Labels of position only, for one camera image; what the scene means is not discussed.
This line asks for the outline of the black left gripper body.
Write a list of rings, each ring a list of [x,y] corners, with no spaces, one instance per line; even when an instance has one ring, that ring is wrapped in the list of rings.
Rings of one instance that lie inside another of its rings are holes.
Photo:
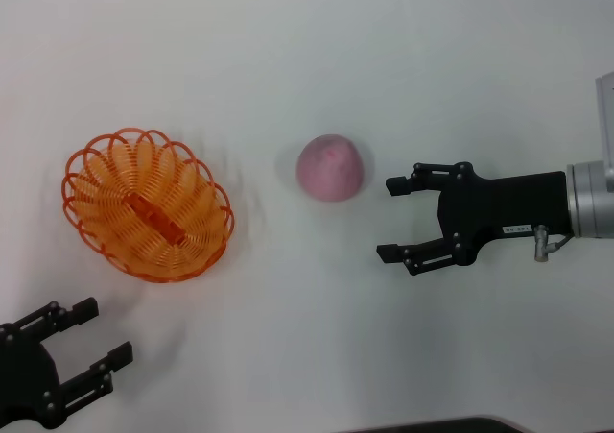
[[[13,324],[1,325],[1,427],[21,420],[63,424],[56,366],[44,346]]]

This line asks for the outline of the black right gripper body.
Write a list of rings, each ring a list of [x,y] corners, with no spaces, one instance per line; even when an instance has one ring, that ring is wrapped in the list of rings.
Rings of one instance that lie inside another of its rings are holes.
[[[487,243],[517,237],[569,235],[566,176],[562,171],[485,179],[471,164],[440,178],[438,221],[442,253],[468,266]]]

